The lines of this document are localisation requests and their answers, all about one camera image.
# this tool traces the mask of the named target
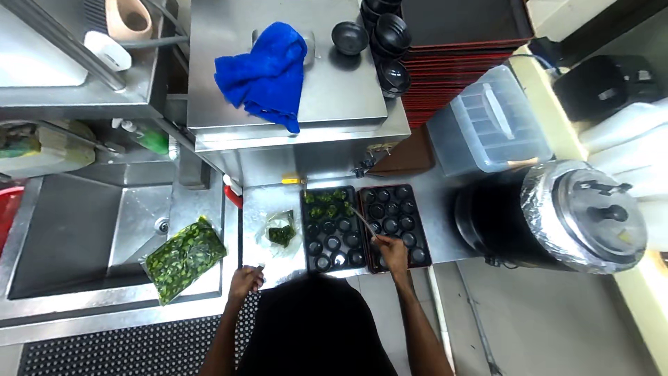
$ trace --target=black shirt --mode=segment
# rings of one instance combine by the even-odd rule
[[[237,375],[392,375],[371,311],[345,280],[310,276],[263,292]]]

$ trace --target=person's arm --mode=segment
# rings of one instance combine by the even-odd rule
[[[377,236],[380,248],[399,294],[406,333],[408,364],[413,376],[452,376],[443,345],[438,341],[418,301],[408,273],[408,250],[400,239]]]
[[[234,272],[225,311],[220,318],[220,325],[211,342],[211,348],[209,348],[206,358],[204,358],[199,376],[229,376],[235,374],[234,326],[236,325],[236,316],[243,307],[248,292],[251,290],[257,291],[262,286],[262,282],[262,267],[244,266]]]

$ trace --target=stainless steel sink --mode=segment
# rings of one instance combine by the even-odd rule
[[[224,298],[221,262],[158,305],[142,256],[199,215],[230,238],[231,253],[238,234],[236,221],[223,231],[222,177],[212,173],[211,189],[189,191],[177,164],[145,152],[98,155],[78,171],[29,180],[0,257],[0,345],[197,317],[206,309],[188,306]]]
[[[9,299],[149,283],[144,255],[132,256],[166,240],[174,171],[158,161],[44,177]]]

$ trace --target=chopped green vegetable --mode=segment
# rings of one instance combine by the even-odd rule
[[[330,205],[327,207],[327,217],[334,218],[339,213],[339,208],[336,205]]]
[[[355,215],[355,212],[351,209],[352,205],[353,204],[351,204],[348,201],[343,203],[343,206],[345,207],[345,216],[346,217],[352,217],[353,215]]]
[[[325,214],[325,211],[323,210],[322,207],[316,206],[312,207],[311,210],[309,211],[309,215],[311,216],[312,219],[319,219],[320,217]]]
[[[315,196],[308,191],[304,191],[304,202],[305,203],[314,203],[315,202]]]
[[[296,234],[295,229],[290,225],[283,228],[272,227],[269,229],[269,241],[281,244],[286,248],[290,244],[290,239],[294,238]]]
[[[200,217],[148,255],[144,269],[164,306],[226,255],[216,232]]]
[[[336,188],[336,191],[332,193],[332,196],[339,201],[345,201],[345,198],[348,197],[348,193],[340,188]]]
[[[330,195],[327,192],[322,192],[322,194],[318,195],[316,198],[318,199],[318,201],[323,202],[323,203],[332,202],[332,195]]]

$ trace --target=person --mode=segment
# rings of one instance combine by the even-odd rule
[[[394,280],[413,376],[452,376],[415,296],[401,240],[373,240]],[[253,333],[234,370],[234,326],[249,291],[262,286],[262,268],[245,266],[232,277],[229,298],[200,376],[397,375],[382,347],[373,316],[346,280],[310,276],[263,291]]]

